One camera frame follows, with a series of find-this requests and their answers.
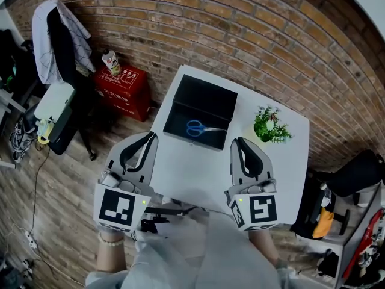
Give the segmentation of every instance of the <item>brick wall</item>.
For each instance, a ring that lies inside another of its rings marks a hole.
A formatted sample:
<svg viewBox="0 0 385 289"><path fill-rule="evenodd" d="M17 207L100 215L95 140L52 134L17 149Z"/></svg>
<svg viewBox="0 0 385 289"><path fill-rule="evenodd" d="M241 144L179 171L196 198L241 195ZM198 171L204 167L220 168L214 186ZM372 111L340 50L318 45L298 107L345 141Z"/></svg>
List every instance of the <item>brick wall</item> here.
<svg viewBox="0 0 385 289"><path fill-rule="evenodd" d="M44 0L7 0L31 37ZM353 0L62 0L93 35L148 71L161 102L188 64L281 102L310 120L310 164L364 148L385 155L384 42Z"/></svg>

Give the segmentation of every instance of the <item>blue scissors handle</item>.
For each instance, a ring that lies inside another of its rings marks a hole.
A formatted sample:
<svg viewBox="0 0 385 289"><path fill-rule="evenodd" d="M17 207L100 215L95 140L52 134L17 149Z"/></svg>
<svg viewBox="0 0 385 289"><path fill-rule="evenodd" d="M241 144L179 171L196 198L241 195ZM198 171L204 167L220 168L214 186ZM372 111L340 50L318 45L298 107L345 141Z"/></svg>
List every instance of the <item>blue scissors handle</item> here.
<svg viewBox="0 0 385 289"><path fill-rule="evenodd" d="M187 122L187 134L191 137L201 136L205 132L206 128L207 127L205 127L198 120L190 120Z"/></svg>

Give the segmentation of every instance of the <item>red object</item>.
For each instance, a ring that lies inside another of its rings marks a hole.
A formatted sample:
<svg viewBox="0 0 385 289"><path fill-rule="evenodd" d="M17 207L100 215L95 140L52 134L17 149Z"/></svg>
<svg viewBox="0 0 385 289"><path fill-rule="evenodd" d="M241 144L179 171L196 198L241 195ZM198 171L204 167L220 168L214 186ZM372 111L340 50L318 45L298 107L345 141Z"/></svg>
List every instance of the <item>red object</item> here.
<svg viewBox="0 0 385 289"><path fill-rule="evenodd" d="M360 254L367 249L370 245L372 245L372 234L373 234L373 227L377 223L377 221L380 219L383 211L380 209L377 211L376 214L372 217L369 226L366 228L365 234L362 237L362 240L356 249L356 252L353 255L353 258L351 259L348 267L345 270L345 273L343 274L343 278L346 279L349 277L351 269L354 267L356 261L358 260Z"/></svg>
<svg viewBox="0 0 385 289"><path fill-rule="evenodd" d="M145 121L150 109L150 87L147 73L127 64L121 64L122 72L112 76L106 66L93 75L96 90L103 96L102 102L125 116Z"/></svg>

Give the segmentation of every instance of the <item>black box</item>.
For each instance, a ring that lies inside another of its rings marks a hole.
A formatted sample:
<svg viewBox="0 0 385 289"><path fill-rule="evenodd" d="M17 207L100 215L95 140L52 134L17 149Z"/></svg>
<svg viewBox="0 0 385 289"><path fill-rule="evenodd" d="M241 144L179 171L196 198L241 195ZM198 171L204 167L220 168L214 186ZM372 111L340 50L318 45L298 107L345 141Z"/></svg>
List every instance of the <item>black box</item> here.
<svg viewBox="0 0 385 289"><path fill-rule="evenodd" d="M215 84L184 75L163 131L223 150L237 95ZM187 134L187 123L191 120L198 120L204 126L221 128L224 131L205 132L192 137Z"/></svg>

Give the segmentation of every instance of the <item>scissors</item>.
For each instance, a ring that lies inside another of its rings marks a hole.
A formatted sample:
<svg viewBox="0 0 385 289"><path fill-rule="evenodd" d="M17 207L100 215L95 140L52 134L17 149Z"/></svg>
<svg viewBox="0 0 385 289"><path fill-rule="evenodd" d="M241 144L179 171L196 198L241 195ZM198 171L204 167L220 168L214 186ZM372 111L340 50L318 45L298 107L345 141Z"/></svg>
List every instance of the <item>scissors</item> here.
<svg viewBox="0 0 385 289"><path fill-rule="evenodd" d="M190 120L187 122L187 134L191 137L199 137L205 132L214 132L214 131L226 131L222 128L208 128L207 126L204 126L200 121L198 120Z"/></svg>

